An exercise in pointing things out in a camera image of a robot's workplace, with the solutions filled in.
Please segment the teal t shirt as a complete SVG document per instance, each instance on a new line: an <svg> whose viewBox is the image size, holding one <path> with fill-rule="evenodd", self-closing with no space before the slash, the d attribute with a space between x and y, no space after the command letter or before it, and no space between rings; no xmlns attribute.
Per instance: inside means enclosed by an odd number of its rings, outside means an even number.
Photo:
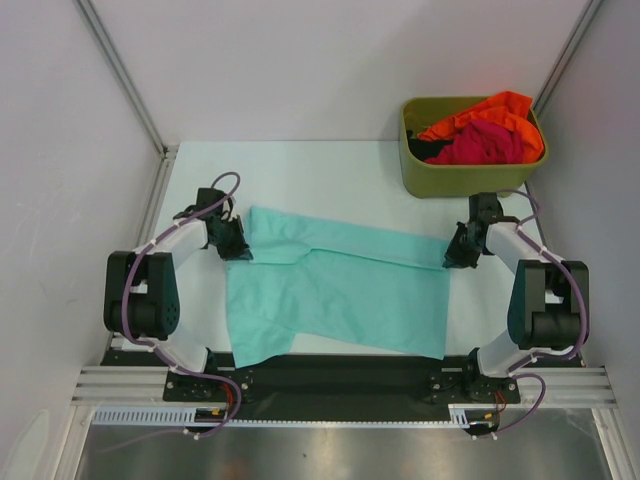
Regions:
<svg viewBox="0 0 640 480"><path fill-rule="evenodd" d="M247 233L253 257L226 278L236 366L290 352L299 334L444 357L445 241L257 206Z"/></svg>

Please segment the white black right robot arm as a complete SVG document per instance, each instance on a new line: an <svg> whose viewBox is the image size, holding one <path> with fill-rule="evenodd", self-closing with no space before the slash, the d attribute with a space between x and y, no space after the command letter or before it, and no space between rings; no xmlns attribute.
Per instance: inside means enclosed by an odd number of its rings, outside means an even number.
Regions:
<svg viewBox="0 0 640 480"><path fill-rule="evenodd" d="M497 378L540 359L578 356L589 334L589 270L550 252L524 230L537 211L522 220L504 213L496 193L469 197L469 219L459 222L446 253L445 268L475 268L481 256L495 256L514 275L506 330L469 354L473 369L461 376L463 393L484 401Z"/></svg>

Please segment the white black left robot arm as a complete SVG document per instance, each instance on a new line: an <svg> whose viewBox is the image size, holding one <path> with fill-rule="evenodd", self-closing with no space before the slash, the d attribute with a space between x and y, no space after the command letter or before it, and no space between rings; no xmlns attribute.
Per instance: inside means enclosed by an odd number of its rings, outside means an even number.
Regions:
<svg viewBox="0 0 640 480"><path fill-rule="evenodd" d="M172 367L188 370L185 385L202 400L219 392L221 376L206 366L208 348L180 322L176 271L210 247L223 261L252 258L232 197L202 187L196 203L173 217L170 233L133 251L109 255L103 307L107 330L160 353Z"/></svg>

